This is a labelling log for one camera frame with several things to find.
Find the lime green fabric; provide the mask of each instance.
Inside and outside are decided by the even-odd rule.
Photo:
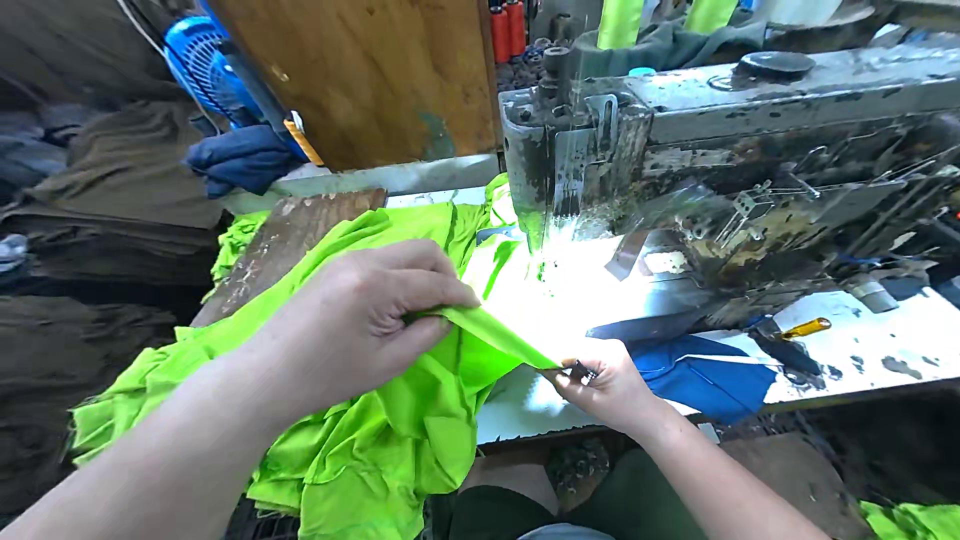
[[[210,268],[210,277],[213,278],[213,289],[206,293],[202,302],[206,302],[206,300],[210,298],[210,295],[213,294],[213,291],[217,290],[220,282],[230,275],[230,270],[233,269],[233,265],[236,264],[237,259],[247,251],[247,246],[250,245],[253,236],[260,229],[260,226],[263,225],[263,222],[267,221],[269,215],[270,211],[264,210],[234,216],[233,223],[230,224],[223,234],[217,236],[220,251],[217,253],[217,260],[213,262],[213,266]]]
[[[74,461],[87,463],[201,365],[243,343],[344,252],[432,238],[465,280],[490,296],[503,237],[474,246],[477,230],[491,225],[491,206],[378,209],[340,223],[287,276],[231,317],[178,329],[176,343],[145,350],[102,395],[75,409]],[[474,251],[479,266],[471,269]],[[420,531],[425,497],[453,491],[466,477],[476,446],[474,417],[492,384],[520,362],[556,366],[483,308],[439,313],[454,330],[401,377],[307,416],[278,438],[247,489],[257,507],[300,515],[304,540],[410,539]]]
[[[904,503],[889,508],[861,501],[860,509],[880,540],[960,540],[957,505]]]

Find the dark green shorts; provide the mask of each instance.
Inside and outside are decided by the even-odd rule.
[[[643,450],[624,454],[586,502],[556,517],[516,491],[471,487],[456,498],[449,540],[516,540],[553,523],[592,528],[617,540],[706,540]]]

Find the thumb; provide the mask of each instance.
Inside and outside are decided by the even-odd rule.
[[[557,393],[560,394],[562,398],[575,405],[585,399],[586,393],[592,390],[592,388],[583,386],[579,382],[571,379],[570,376],[561,369],[544,369],[538,371],[545,379],[553,384],[553,387],[557,389]]]
[[[440,343],[450,333],[453,325],[443,317],[421,317],[391,338],[392,354],[407,363]]]

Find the leg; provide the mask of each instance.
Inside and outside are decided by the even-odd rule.
[[[641,449],[624,454],[593,495],[559,519],[617,540],[706,540],[657,464]]]
[[[543,466],[527,457],[477,458],[453,506],[450,540],[515,540],[554,522],[557,497]]]

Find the blue fabric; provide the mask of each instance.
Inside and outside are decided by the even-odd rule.
[[[183,162],[204,177],[209,199],[223,197],[235,187],[263,195],[276,179],[301,164],[267,125],[205,138],[187,150]]]
[[[630,358],[654,394],[692,406],[724,424],[756,413],[777,374],[770,368],[684,355],[749,356],[743,351],[695,335],[667,341],[626,343]]]

